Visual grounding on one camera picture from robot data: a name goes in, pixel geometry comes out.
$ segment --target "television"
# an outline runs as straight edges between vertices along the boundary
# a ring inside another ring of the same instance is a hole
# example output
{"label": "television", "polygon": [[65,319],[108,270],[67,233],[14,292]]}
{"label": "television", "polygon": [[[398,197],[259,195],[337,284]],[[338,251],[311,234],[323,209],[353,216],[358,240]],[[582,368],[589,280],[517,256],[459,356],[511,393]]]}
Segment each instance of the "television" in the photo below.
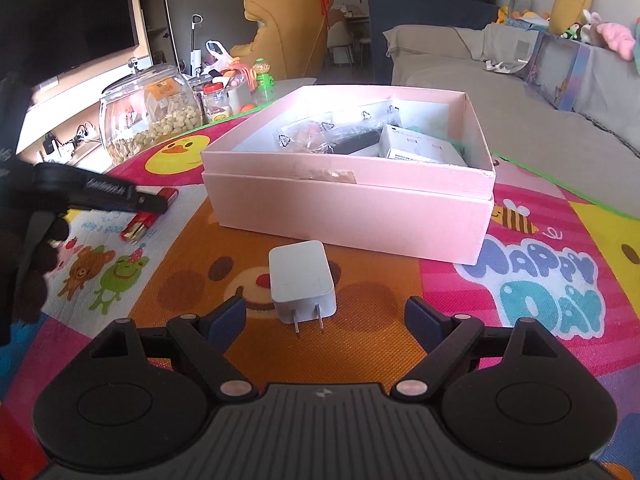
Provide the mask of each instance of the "television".
{"label": "television", "polygon": [[137,44],[131,0],[0,0],[0,80],[36,86]]}

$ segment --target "power adapter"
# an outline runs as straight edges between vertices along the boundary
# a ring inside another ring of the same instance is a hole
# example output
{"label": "power adapter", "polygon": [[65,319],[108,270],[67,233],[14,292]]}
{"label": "power adapter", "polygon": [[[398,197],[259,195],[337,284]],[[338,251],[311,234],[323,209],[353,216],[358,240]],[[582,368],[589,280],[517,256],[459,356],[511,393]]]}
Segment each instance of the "power adapter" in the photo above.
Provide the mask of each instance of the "power adapter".
{"label": "power adapter", "polygon": [[335,314],[334,280],[322,242],[312,240],[276,247],[269,252],[271,299],[281,322],[293,324]]}

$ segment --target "bear nose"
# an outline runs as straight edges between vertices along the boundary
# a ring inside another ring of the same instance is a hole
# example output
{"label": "bear nose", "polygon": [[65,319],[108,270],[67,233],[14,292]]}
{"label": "bear nose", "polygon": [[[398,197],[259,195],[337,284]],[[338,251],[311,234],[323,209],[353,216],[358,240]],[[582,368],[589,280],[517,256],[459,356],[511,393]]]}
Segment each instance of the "bear nose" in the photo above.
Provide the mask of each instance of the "bear nose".
{"label": "bear nose", "polygon": [[268,273],[261,274],[255,279],[255,284],[262,288],[271,288],[271,279]]}

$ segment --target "pink box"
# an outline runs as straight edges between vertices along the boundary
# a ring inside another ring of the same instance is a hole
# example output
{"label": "pink box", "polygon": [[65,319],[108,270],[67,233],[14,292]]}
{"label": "pink box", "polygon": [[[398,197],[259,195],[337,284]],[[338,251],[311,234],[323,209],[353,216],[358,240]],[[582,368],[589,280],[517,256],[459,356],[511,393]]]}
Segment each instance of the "pink box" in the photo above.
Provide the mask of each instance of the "pink box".
{"label": "pink box", "polygon": [[[403,128],[461,143],[469,167],[285,153],[276,143],[281,126],[383,100]],[[473,265],[494,207],[493,161],[464,92],[303,87],[210,144],[202,161],[220,225],[301,240]]]}

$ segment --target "colorful play mat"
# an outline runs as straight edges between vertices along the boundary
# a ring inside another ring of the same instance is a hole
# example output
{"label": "colorful play mat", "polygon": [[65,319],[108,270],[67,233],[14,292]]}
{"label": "colorful play mat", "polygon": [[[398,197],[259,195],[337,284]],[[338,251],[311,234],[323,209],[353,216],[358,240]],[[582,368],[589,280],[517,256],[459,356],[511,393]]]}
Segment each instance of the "colorful play mat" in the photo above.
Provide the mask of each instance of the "colorful play mat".
{"label": "colorful play mat", "polygon": [[150,190],[179,187],[138,245],[118,237],[131,214],[70,215],[44,313],[34,325],[13,325],[11,344],[0,349],[6,480],[30,480],[46,466],[31,430],[35,399],[107,324],[129,316],[138,326],[161,325],[205,314],[234,294],[246,300],[248,319],[226,357],[261,388],[271,381],[388,388],[424,356],[402,321],[412,295],[487,325],[535,317],[616,401],[618,429],[600,461],[619,479],[640,480],[640,221],[496,156],[496,207],[477,265],[327,246],[338,311],[324,333],[302,324],[297,338],[274,316],[268,269],[269,250],[295,240],[220,227],[202,184],[200,150],[242,120],[168,141],[111,172]]}

